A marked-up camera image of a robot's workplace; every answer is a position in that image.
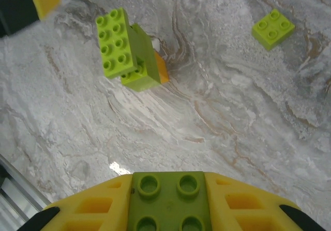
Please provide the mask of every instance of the green brick in gripper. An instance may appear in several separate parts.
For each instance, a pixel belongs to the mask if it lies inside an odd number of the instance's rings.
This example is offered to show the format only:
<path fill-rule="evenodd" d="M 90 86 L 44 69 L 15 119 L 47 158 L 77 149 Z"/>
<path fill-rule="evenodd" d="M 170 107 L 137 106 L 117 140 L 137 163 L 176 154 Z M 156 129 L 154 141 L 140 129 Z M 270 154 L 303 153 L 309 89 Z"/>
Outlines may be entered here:
<path fill-rule="evenodd" d="M 131 186 L 128 231 L 212 230 L 203 172 L 137 172 Z"/>

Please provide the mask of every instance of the marble surface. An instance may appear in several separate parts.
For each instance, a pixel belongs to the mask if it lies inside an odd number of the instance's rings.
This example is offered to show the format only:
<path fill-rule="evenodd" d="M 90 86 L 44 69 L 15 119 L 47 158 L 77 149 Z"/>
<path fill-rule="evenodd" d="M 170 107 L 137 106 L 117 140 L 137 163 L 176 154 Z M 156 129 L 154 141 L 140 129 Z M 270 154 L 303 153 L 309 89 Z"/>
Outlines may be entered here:
<path fill-rule="evenodd" d="M 95 18 L 123 6 L 171 82 L 103 76 Z M 296 25 L 271 52 L 272 8 Z M 50 200 L 134 171 L 214 171 L 331 229 L 331 0 L 62 0 L 0 41 L 1 154 Z"/>

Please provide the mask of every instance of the stacked lego bricks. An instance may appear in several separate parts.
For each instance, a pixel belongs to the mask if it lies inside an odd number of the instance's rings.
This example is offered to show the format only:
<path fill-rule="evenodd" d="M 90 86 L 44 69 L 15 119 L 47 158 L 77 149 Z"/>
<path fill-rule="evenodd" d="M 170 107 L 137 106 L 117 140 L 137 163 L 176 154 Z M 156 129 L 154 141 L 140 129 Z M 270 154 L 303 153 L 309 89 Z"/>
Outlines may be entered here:
<path fill-rule="evenodd" d="M 129 25 L 124 9 L 96 19 L 104 75 L 120 77 L 124 86 L 143 91 L 168 82 L 164 60 L 138 24 Z"/>
<path fill-rule="evenodd" d="M 47 207 L 42 231 L 301 230 L 287 199 L 210 172 L 123 175 Z"/>

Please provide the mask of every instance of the green duplo brick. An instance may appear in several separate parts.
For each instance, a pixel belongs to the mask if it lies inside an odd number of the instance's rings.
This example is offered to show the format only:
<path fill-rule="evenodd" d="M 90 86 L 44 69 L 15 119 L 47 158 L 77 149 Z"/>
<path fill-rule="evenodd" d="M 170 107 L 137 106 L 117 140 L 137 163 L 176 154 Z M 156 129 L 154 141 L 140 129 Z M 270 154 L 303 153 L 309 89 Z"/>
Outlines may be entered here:
<path fill-rule="evenodd" d="M 130 27 L 124 9 L 114 9 L 96 19 L 104 75 L 113 79 L 137 69 L 141 40 Z"/>
<path fill-rule="evenodd" d="M 127 230 L 211 231 L 204 173 L 134 173 Z"/>
<path fill-rule="evenodd" d="M 143 56 L 137 57 L 137 69 L 122 75 L 121 82 L 124 86 L 139 92 L 160 85 L 161 79 L 150 37 L 138 24 L 132 25 L 132 29 L 141 40 L 139 49 Z"/>
<path fill-rule="evenodd" d="M 295 25 L 292 22 L 274 9 L 253 26 L 252 35 L 269 51 L 287 39 L 294 28 Z"/>

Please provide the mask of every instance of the lego stud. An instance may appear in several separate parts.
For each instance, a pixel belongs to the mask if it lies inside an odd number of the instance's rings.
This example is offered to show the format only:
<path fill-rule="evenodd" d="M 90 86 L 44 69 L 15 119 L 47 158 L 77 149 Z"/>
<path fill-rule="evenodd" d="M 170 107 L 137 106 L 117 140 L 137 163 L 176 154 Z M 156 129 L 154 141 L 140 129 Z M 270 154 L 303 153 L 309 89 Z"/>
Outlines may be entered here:
<path fill-rule="evenodd" d="M 187 216 L 181 222 L 179 226 L 179 231 L 205 231 L 205 225 L 203 221 L 197 216 Z"/>
<path fill-rule="evenodd" d="M 107 24 L 107 18 L 100 16 L 97 18 L 96 23 L 98 26 L 105 26 Z"/>
<path fill-rule="evenodd" d="M 125 40 L 124 39 L 119 39 L 115 42 L 115 46 L 119 49 L 125 48 Z"/>
<path fill-rule="evenodd" d="M 106 70 L 113 70 L 114 67 L 115 67 L 114 61 L 106 61 L 103 64 L 103 68 L 106 69 Z"/>
<path fill-rule="evenodd" d="M 113 32 L 114 33 L 119 34 L 119 33 L 121 33 L 121 31 L 122 31 L 122 27 L 121 27 L 120 24 L 116 24 L 116 25 L 113 26 Z"/>
<path fill-rule="evenodd" d="M 184 175 L 177 182 L 177 192 L 183 198 L 195 198 L 200 190 L 200 183 L 192 175 Z"/>
<path fill-rule="evenodd" d="M 138 181 L 138 192 L 142 198 L 155 198 L 160 193 L 160 190 L 160 181 L 153 175 L 144 176 Z"/>
<path fill-rule="evenodd" d="M 138 221 L 135 231 L 160 231 L 159 226 L 154 217 L 145 216 Z"/>
<path fill-rule="evenodd" d="M 271 13 L 270 13 L 270 19 L 271 20 L 277 20 L 279 18 L 279 12 L 275 9 L 275 10 L 272 10 Z"/>
<path fill-rule="evenodd" d="M 272 30 L 272 31 L 268 32 L 269 39 L 274 39 L 276 37 L 277 37 L 277 31 Z"/>
<path fill-rule="evenodd" d="M 99 33 L 99 39 L 102 41 L 108 40 L 109 36 L 110 36 L 110 33 L 106 32 L 106 31 L 102 31 Z"/>
<path fill-rule="evenodd" d="M 129 56 L 128 55 L 121 55 L 118 57 L 117 61 L 122 64 L 125 65 L 129 62 Z"/>
<path fill-rule="evenodd" d="M 141 65 L 138 65 L 138 68 L 134 71 L 135 73 L 141 75 L 144 72 L 144 68 Z"/>
<path fill-rule="evenodd" d="M 264 20 L 260 21 L 259 24 L 258 24 L 258 28 L 260 30 L 266 29 L 267 26 L 268 26 L 268 23 L 266 21 L 264 21 Z"/>
<path fill-rule="evenodd" d="M 131 76 L 131 73 L 121 75 L 121 77 L 122 77 L 123 79 L 129 79 L 130 76 Z"/>
<path fill-rule="evenodd" d="M 114 9 L 110 12 L 109 15 L 113 20 L 117 20 L 121 16 L 121 12 L 118 11 L 117 9 Z"/>
<path fill-rule="evenodd" d="M 110 46 L 103 46 L 101 48 L 101 54 L 102 55 L 109 55 L 111 53 L 111 48 Z"/>
<path fill-rule="evenodd" d="M 285 20 L 285 21 L 283 21 L 283 22 L 280 23 L 280 28 L 281 28 L 282 30 L 286 30 L 286 29 L 289 28 L 289 27 L 290 27 L 290 22 L 287 21 L 287 20 Z"/>

